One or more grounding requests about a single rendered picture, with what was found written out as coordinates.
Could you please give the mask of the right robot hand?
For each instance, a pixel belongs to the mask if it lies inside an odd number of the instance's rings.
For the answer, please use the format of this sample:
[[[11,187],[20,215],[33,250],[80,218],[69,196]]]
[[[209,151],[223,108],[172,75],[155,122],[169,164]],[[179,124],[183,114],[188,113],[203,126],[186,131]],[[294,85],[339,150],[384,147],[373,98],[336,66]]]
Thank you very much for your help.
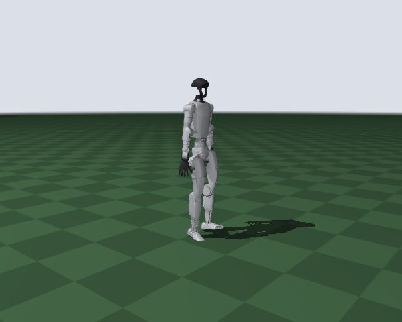
[[[189,163],[187,162],[189,160],[189,154],[187,156],[187,159],[182,159],[182,155],[181,155],[181,160],[182,160],[182,162],[180,163],[180,166],[179,166],[179,175],[181,172],[181,176],[183,176],[183,170],[184,170],[184,177],[185,177],[185,170],[187,170],[187,176],[189,176],[188,169],[190,170],[190,172],[192,172],[191,167],[189,166]]]

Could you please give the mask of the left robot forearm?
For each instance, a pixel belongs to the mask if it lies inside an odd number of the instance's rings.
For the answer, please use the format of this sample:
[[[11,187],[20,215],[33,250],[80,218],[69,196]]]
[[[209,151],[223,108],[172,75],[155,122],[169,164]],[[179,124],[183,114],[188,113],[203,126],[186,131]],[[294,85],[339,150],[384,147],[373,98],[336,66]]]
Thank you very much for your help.
[[[214,143],[213,143],[213,131],[208,133],[208,136],[206,137],[206,144],[208,145],[208,148],[211,149],[211,147],[213,147]]]

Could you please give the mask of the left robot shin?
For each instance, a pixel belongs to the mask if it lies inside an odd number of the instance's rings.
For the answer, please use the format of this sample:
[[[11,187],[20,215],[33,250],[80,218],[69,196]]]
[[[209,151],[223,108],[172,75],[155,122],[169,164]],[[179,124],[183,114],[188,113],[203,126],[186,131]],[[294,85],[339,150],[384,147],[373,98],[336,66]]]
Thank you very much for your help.
[[[214,206],[214,198],[215,198],[215,189],[209,196],[203,197],[203,207],[205,210],[205,220],[206,224],[211,223],[212,213],[213,213],[213,206]],[[208,222],[208,223],[207,223]]]

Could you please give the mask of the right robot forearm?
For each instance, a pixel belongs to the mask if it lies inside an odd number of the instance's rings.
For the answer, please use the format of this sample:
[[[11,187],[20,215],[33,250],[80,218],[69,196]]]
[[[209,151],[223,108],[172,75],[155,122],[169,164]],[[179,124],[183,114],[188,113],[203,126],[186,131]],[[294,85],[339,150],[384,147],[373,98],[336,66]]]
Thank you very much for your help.
[[[190,129],[186,128],[183,132],[182,136],[182,141],[183,141],[183,148],[182,148],[182,159],[187,159],[188,153],[189,153],[189,146],[190,146],[190,141],[191,139],[189,138],[190,135]]]

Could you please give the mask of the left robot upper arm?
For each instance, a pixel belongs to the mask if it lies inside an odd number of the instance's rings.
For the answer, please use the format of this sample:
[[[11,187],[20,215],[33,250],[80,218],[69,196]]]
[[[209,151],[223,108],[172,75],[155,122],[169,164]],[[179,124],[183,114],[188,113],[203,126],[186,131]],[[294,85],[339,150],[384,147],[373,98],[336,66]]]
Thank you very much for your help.
[[[214,126],[211,124],[212,114],[213,114],[213,109],[214,109],[214,107],[213,107],[212,104],[210,104],[210,106],[211,106],[211,117],[210,117],[210,124],[209,124],[209,133],[214,130]]]

